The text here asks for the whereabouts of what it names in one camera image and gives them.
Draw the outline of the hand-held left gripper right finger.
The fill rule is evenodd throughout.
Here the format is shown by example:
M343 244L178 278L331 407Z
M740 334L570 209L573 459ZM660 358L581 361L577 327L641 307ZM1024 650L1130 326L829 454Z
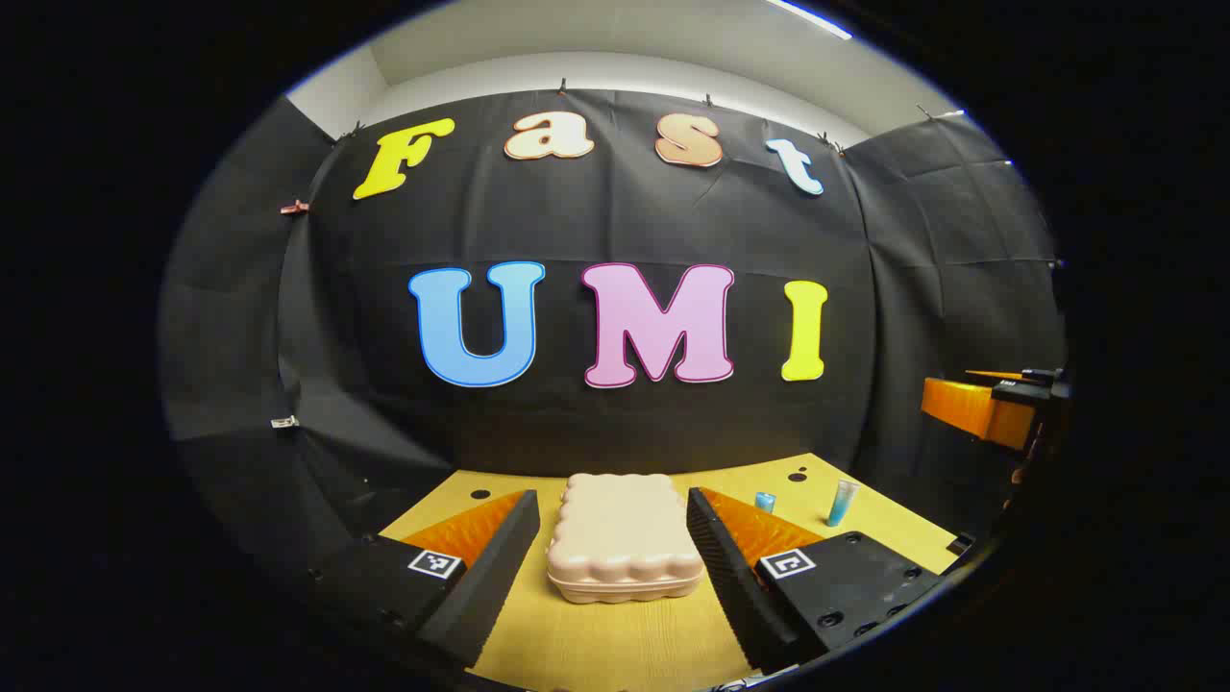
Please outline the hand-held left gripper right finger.
M822 538L704 487L688 490L686 524L726 621L761 674L862 638L941 579L861 531Z

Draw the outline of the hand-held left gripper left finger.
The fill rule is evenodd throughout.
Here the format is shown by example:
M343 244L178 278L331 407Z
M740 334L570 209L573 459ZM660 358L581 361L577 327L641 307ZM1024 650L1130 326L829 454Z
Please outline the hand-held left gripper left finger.
M510 492L400 540L367 535L308 570L308 596L392 656L474 667L539 530L536 492Z

